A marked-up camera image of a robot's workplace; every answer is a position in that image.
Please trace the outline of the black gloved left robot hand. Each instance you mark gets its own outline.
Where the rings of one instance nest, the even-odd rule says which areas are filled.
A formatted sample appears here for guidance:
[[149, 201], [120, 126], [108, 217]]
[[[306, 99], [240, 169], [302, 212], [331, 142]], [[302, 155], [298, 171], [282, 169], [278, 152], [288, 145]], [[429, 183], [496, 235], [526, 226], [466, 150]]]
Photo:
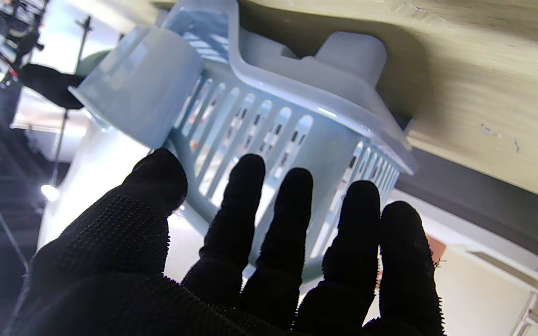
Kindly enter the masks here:
[[160, 148], [139, 161], [32, 258], [9, 336], [443, 336], [435, 264], [421, 217], [381, 207], [370, 181], [350, 185], [323, 280], [299, 300], [313, 180], [285, 176], [254, 274], [243, 284], [265, 162], [231, 170], [199, 260], [177, 282], [163, 274], [167, 219], [188, 190]]

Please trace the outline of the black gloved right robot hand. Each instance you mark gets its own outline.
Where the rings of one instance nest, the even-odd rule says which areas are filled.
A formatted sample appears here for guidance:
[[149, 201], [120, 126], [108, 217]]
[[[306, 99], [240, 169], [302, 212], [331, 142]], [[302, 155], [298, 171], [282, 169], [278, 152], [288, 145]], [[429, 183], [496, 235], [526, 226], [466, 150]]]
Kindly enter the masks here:
[[36, 91], [42, 97], [64, 109], [79, 110], [84, 105], [68, 90], [79, 86], [84, 76], [65, 74], [41, 64], [26, 64], [18, 72], [22, 85]]

